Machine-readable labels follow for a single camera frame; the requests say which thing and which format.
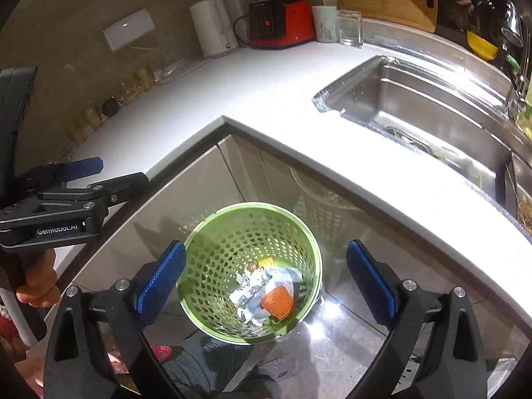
yellow foam piece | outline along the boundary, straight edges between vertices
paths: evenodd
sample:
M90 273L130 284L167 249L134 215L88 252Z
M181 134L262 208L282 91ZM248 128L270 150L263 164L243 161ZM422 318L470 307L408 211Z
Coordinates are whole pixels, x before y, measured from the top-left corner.
M259 263L259 267L275 267L275 262L273 261L272 257L264 258L260 261L257 261Z

white countertop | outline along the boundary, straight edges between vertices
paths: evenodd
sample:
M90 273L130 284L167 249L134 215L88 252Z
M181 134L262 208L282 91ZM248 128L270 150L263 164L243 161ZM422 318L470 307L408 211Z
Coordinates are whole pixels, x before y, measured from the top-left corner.
M470 183L440 161L341 118L311 99L375 55L377 47L312 42L283 51L241 49L123 109L75 153L99 156L98 176L152 178L207 134L230 123L313 167L413 229L465 266L532 327L532 245ZM59 248L61 273L77 247Z

dark pants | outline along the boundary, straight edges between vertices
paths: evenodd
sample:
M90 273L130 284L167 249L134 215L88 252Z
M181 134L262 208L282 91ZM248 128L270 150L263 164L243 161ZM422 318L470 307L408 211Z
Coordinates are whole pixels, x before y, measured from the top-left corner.
M279 384L270 374L255 368L235 390L221 393L252 350L251 345L231 345L196 332L174 347L174 354L163 368L187 398L281 399Z

human hand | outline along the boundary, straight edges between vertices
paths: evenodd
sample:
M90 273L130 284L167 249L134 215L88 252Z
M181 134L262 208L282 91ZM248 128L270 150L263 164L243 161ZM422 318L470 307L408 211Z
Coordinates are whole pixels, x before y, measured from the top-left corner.
M28 358L15 363L24 381L43 399L44 357Z
M55 250L46 249L26 269L26 284L17 288L17 298L34 308L51 308L59 301L61 293L55 286L58 274L54 270Z

yellow bowl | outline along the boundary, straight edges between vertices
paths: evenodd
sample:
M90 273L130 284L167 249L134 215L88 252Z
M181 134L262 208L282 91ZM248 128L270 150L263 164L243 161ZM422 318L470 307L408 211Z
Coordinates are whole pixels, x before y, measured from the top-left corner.
M467 32L467 43L473 52L482 60L490 62L497 56L498 48L472 31Z

